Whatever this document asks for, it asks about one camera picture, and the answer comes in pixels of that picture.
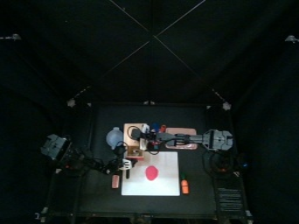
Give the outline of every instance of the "orange object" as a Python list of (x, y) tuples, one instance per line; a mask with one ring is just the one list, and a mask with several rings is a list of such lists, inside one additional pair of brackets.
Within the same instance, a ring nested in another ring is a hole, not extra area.
[(190, 193), (188, 181), (186, 179), (182, 181), (182, 193)]

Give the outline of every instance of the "black curtain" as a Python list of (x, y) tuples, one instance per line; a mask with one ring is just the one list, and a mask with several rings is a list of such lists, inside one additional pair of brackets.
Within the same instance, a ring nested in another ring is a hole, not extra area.
[(247, 154), (248, 207), (260, 223), (299, 221), (299, 45), (284, 46), (234, 108), (238, 148)]

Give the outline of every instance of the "cable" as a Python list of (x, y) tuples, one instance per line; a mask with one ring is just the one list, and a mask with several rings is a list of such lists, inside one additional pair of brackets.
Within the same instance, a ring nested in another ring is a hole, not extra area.
[(136, 126), (130, 126), (130, 127), (127, 128), (127, 131), (126, 131), (126, 132), (127, 132), (127, 136), (128, 136), (131, 139), (134, 139), (132, 136), (130, 135), (130, 132), (128, 132), (131, 128), (136, 128), (136, 129), (139, 129), (139, 130), (140, 130), (140, 128), (138, 128)]

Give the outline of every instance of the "black background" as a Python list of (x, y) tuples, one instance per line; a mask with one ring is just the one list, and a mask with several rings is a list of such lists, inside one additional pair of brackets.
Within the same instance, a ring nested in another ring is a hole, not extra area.
[(39, 148), (91, 86), (76, 103), (222, 103), (218, 92), (251, 162), (250, 211), (296, 223), (298, 10), (295, 0), (1, 1), (0, 37), (23, 40), (0, 39), (0, 218), (40, 212)]

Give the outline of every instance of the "red object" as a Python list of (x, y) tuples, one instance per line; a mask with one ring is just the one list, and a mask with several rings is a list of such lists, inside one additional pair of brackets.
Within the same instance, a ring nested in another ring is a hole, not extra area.
[(166, 132), (166, 125), (162, 126), (160, 132)]
[(159, 175), (159, 170), (151, 165), (146, 168), (144, 174), (147, 179), (152, 181)]
[(114, 175), (112, 176), (112, 188), (118, 188), (119, 187), (119, 176)]

